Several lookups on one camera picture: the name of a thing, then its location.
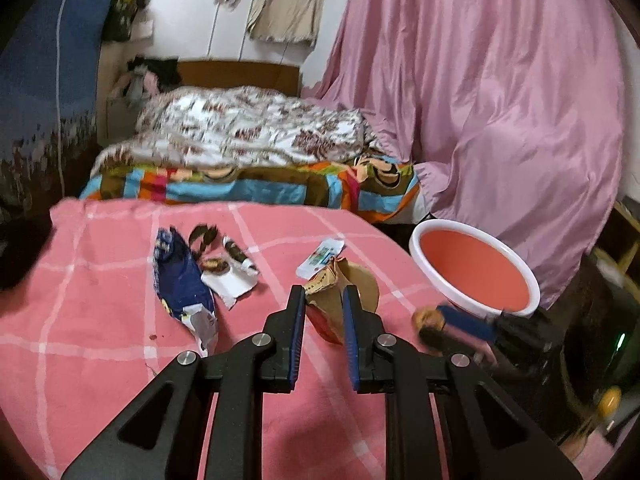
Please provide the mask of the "white paper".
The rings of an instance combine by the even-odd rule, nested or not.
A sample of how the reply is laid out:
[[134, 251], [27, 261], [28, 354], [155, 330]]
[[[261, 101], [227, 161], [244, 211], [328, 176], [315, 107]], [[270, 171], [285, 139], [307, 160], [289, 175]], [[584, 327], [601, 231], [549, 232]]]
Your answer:
[[231, 263], [223, 271], [204, 271], [201, 281], [231, 310], [243, 296], [255, 288], [259, 273]]

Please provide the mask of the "dark thread spool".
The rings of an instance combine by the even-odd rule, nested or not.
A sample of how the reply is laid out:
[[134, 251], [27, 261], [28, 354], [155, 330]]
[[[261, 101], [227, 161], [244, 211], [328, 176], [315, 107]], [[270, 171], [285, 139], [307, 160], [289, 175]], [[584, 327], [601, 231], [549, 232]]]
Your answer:
[[242, 251], [240, 246], [232, 240], [231, 237], [224, 236], [222, 238], [222, 247], [235, 264], [242, 269], [245, 273], [250, 275], [257, 275], [259, 270], [253, 260]]

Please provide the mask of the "orange trash bin white rim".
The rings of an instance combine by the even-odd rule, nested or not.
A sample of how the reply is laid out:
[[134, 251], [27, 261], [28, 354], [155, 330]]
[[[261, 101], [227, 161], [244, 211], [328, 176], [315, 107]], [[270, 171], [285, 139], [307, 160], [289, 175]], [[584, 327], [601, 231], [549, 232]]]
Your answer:
[[459, 309], [491, 320], [528, 318], [540, 305], [540, 288], [525, 261], [498, 238], [452, 220], [425, 220], [409, 242], [412, 260]]

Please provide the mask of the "wooden headboard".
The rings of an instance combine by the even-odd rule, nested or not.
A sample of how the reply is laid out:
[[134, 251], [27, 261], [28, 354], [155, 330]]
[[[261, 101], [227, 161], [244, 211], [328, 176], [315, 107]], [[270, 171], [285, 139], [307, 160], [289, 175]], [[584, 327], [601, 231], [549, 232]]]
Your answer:
[[179, 61], [178, 73], [184, 86], [230, 89], [252, 86], [277, 90], [286, 96], [300, 96], [302, 75], [297, 66], [255, 61]]

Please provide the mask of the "floral white duvet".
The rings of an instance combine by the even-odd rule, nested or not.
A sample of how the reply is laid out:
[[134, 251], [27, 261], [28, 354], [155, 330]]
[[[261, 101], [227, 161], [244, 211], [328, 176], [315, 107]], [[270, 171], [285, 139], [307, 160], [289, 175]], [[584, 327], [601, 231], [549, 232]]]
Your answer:
[[360, 110], [330, 110], [257, 87], [180, 87], [142, 107], [134, 136], [110, 145], [93, 177], [114, 167], [219, 169], [348, 162], [378, 139]]

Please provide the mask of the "brown dried peel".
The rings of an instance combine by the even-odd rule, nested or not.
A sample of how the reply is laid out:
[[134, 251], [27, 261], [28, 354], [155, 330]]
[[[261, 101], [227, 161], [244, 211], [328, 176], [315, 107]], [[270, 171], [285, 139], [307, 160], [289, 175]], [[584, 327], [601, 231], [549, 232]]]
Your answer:
[[218, 228], [214, 224], [210, 226], [209, 224], [201, 223], [194, 226], [189, 235], [188, 244], [195, 260], [200, 260], [209, 248], [213, 246], [218, 233]]

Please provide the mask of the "blue fabric wardrobe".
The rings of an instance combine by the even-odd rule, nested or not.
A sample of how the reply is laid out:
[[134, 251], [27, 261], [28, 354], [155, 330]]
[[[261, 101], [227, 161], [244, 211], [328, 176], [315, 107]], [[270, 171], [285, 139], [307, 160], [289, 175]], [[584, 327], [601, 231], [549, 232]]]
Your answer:
[[98, 154], [96, 76], [110, 0], [1, 0], [1, 220], [76, 196]]

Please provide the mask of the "white nightstand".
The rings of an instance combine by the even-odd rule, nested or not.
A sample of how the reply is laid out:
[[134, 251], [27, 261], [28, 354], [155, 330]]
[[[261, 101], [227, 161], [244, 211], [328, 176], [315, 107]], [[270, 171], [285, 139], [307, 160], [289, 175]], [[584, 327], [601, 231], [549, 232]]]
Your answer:
[[126, 98], [108, 98], [106, 101], [106, 144], [131, 138], [136, 132], [138, 117], [145, 100], [130, 101]]

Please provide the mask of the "small brown nut shell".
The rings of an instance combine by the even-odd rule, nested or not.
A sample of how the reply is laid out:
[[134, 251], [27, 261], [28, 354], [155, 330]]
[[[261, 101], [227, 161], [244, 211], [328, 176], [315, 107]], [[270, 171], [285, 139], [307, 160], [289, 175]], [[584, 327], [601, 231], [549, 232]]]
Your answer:
[[437, 309], [418, 309], [411, 317], [412, 325], [417, 332], [421, 330], [434, 330], [442, 332], [446, 326], [446, 321], [442, 312]]

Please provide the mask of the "colourful cartoon bed sheet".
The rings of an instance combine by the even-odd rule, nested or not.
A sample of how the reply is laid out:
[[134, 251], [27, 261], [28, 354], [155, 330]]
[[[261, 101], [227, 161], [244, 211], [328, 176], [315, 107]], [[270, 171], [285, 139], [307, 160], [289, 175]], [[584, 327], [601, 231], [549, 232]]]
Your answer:
[[346, 164], [219, 169], [119, 166], [91, 178], [89, 200], [152, 200], [165, 204], [251, 202], [344, 209], [369, 223], [416, 224], [430, 212], [410, 164], [360, 155]]

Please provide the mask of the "beige hanging towel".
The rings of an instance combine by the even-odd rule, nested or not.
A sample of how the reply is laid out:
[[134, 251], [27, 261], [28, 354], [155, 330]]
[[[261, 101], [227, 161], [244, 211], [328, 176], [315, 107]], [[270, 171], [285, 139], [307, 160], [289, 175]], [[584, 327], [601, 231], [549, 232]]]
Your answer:
[[252, 0], [246, 23], [251, 40], [277, 44], [306, 44], [318, 41], [323, 0]]

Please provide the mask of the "white medicine sachet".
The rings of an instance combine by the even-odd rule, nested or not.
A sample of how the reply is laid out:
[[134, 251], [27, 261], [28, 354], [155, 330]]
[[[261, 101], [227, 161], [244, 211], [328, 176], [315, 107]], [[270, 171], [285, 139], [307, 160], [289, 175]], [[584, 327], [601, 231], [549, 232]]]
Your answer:
[[303, 280], [310, 280], [324, 269], [330, 260], [337, 257], [344, 249], [344, 240], [326, 238], [296, 269], [296, 275]]

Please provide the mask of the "clothes pile on nightstand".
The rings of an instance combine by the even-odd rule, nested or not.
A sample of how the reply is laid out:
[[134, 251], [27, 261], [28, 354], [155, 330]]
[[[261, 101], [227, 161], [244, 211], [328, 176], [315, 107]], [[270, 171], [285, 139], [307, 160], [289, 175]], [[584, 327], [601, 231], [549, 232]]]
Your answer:
[[153, 96], [177, 89], [181, 81], [178, 58], [147, 58], [136, 55], [127, 62], [126, 72], [114, 83], [108, 99], [136, 105]]

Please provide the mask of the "pink curtain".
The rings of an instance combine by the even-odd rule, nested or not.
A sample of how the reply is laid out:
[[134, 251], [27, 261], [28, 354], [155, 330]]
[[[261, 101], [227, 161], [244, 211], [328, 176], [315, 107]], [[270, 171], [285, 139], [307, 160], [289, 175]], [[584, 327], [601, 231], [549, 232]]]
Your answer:
[[432, 214], [514, 249], [544, 306], [616, 199], [625, 83], [608, 0], [347, 0], [314, 96], [362, 110]]

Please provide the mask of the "blue snack wrapper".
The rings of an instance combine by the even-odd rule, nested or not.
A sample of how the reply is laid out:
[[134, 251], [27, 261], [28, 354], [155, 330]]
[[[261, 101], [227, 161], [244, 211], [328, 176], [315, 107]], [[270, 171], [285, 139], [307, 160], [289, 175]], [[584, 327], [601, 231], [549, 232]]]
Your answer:
[[168, 314], [192, 334], [198, 353], [212, 356], [218, 342], [215, 299], [175, 228], [159, 229], [153, 249], [154, 289]]

